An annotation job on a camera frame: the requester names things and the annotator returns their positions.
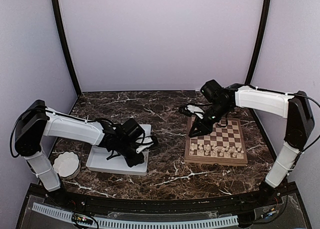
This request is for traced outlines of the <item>black right frame post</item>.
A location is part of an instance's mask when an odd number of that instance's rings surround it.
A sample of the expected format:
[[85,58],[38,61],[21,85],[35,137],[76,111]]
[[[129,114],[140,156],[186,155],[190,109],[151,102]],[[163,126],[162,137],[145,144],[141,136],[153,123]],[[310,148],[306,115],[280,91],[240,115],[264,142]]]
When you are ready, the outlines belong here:
[[250,84],[254,77],[255,69],[258,63],[258,59],[259,59],[259,55],[260,55],[260,51],[262,48],[263,39],[265,35],[270,4],[271,4],[271,0],[263,0],[256,40],[255,40],[250,64],[248,67],[247,75],[244,82],[245,85]]

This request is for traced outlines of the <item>white divided plastic tray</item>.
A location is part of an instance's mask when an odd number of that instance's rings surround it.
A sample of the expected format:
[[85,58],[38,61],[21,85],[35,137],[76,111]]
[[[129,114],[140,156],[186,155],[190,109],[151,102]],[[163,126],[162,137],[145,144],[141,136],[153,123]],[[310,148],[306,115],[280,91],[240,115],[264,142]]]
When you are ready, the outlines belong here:
[[144,163],[129,167],[125,158],[118,153],[121,145],[130,145],[138,148],[138,138],[151,136],[151,125],[138,124],[134,119],[124,123],[110,124],[108,121],[95,121],[92,123],[102,130],[102,139],[92,145],[86,167],[94,172],[104,172],[120,175],[145,176],[147,174],[149,151],[142,151]]

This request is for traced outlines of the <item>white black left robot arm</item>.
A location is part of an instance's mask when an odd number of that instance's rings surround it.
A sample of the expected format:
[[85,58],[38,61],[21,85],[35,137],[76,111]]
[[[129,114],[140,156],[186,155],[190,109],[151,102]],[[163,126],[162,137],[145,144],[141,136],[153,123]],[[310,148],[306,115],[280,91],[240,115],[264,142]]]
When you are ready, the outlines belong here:
[[110,158],[123,156],[129,167],[144,162],[143,150],[153,140],[135,119],[113,123],[106,118],[94,120],[74,117],[46,106],[43,100],[34,101],[15,121],[9,139],[11,156],[23,157],[51,199],[60,207],[67,207],[70,195],[62,189],[62,182],[43,152],[43,137],[59,137],[107,149]]

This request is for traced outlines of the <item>wooden chess board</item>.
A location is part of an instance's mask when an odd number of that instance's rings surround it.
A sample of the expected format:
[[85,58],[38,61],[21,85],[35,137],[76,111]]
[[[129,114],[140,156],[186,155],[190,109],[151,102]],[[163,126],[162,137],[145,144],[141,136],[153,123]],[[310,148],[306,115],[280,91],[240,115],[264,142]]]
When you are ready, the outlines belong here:
[[[190,146],[194,143],[194,155],[190,155]],[[198,155],[198,146],[202,144],[203,155]],[[210,145],[209,156],[205,155],[206,145]],[[217,146],[217,157],[211,156],[213,151],[212,146]],[[220,151],[222,148],[229,146],[235,147],[235,151],[244,151],[244,158],[240,159],[233,157],[233,152],[230,157],[220,157]],[[248,158],[246,154],[245,140],[242,132],[241,121],[237,118],[229,118],[228,125],[226,127],[219,127],[217,124],[213,125],[213,129],[210,135],[198,136],[190,138],[186,137],[184,159],[187,163],[207,164],[207,165],[222,165],[222,166],[240,166],[245,167],[248,164]]]

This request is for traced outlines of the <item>white scalloped ceramic bowl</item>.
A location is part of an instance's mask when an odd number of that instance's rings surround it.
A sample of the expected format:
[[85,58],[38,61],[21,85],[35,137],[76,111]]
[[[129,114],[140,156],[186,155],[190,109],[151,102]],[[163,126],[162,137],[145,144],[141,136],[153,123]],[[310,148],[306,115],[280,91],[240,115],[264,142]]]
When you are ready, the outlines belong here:
[[78,154],[68,151],[59,154],[54,160],[53,169],[62,179],[74,179],[81,170]]

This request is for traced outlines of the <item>cream white chess queen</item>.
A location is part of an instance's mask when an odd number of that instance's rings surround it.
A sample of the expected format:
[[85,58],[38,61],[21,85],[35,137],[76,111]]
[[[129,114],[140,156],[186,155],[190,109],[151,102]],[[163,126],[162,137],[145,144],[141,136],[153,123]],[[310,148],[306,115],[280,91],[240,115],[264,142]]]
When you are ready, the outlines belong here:
[[219,153],[220,157],[224,157],[225,156],[225,148],[223,147]]

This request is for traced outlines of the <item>black left frame post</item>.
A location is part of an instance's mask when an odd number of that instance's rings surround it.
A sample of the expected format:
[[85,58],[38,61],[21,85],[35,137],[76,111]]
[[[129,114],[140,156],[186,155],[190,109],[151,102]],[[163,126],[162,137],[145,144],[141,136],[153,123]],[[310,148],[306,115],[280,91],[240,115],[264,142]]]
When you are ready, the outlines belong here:
[[60,45],[61,45],[64,59],[66,62],[68,73],[69,73],[73,88],[75,90],[75,93],[77,97],[79,97],[82,94],[82,90],[81,90],[81,87],[76,75],[76,71],[72,62],[72,57],[69,50],[67,37],[66,37],[66,33],[63,25],[63,18],[61,14],[59,0],[51,0],[51,4],[53,8],[53,14],[54,14],[55,24],[56,24],[56,28],[57,28],[57,32],[60,40]]

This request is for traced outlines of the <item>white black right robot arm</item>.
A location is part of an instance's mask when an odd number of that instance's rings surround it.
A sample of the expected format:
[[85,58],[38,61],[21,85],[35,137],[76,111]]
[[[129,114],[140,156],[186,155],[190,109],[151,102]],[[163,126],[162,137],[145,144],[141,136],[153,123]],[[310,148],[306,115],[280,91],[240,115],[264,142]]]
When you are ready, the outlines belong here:
[[240,83],[222,87],[214,79],[207,81],[200,91],[208,101],[206,110],[197,103],[188,103],[179,109],[188,117],[195,116],[188,134],[191,138],[210,134],[213,125],[235,108],[258,110],[286,120],[283,146],[262,182],[266,187],[255,194],[255,202],[266,206],[275,197],[273,189],[282,183],[300,156],[309,149],[307,142],[315,127],[310,106],[312,98],[301,90],[296,93],[280,92]]

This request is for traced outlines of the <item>black frame post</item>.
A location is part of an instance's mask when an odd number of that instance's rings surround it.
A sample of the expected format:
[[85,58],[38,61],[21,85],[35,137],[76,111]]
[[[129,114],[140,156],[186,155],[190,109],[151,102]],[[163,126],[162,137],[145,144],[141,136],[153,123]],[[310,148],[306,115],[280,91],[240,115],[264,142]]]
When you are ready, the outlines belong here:
[[263,0],[256,40],[255,40],[250,64],[248,67],[247,75],[244,82],[245,85],[250,84],[254,77],[255,69],[258,63],[258,59],[259,59],[259,55],[260,55],[260,51],[262,48],[263,39],[265,35],[270,4],[271,4],[271,0]]
[[61,14],[59,0],[51,0],[51,4],[53,8],[53,14],[54,14],[55,24],[56,24],[56,28],[57,28],[57,32],[60,40],[60,45],[61,45],[64,59],[66,62],[68,73],[69,73],[73,88],[75,90],[75,93],[77,97],[79,97],[82,94],[82,90],[81,90],[81,87],[76,75],[76,71],[72,62],[72,57],[69,50],[67,37],[66,37],[66,33],[63,25],[63,18]]

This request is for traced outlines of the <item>black curved front rail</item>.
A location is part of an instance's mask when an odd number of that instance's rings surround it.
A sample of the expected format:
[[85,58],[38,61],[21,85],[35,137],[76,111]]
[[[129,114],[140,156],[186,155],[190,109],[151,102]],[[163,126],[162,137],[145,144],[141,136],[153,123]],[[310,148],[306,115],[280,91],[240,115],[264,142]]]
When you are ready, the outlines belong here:
[[184,214],[215,212],[219,214],[252,214],[260,208],[258,191],[190,200],[133,200],[91,196],[66,192],[74,201],[67,208],[88,215],[107,215],[111,212],[132,214]]

